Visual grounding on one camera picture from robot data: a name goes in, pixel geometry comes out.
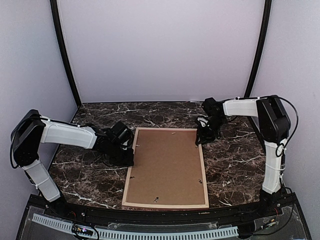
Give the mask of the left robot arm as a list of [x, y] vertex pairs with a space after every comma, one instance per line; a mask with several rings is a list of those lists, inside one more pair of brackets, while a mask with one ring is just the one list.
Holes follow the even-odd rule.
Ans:
[[31, 109], [10, 134], [9, 161], [13, 169], [21, 168], [41, 193], [51, 203], [51, 210], [60, 218], [67, 218], [70, 206], [40, 160], [40, 145], [74, 146], [106, 155], [117, 167], [134, 165], [132, 144], [134, 133], [123, 122], [112, 127], [99, 128], [91, 123], [72, 124], [43, 116]]

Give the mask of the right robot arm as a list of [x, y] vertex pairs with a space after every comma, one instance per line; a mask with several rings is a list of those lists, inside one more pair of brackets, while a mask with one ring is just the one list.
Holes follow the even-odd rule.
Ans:
[[227, 123], [227, 117], [243, 116], [258, 119], [259, 133], [265, 146], [265, 173], [259, 202], [255, 213], [266, 217], [275, 208], [275, 202], [281, 194], [283, 174], [286, 168], [286, 148], [296, 132], [291, 130], [291, 120], [282, 104], [284, 98], [278, 95], [262, 97], [236, 97], [216, 101], [210, 97], [201, 107], [206, 116], [199, 116], [195, 145], [211, 143], [221, 137], [221, 127]]

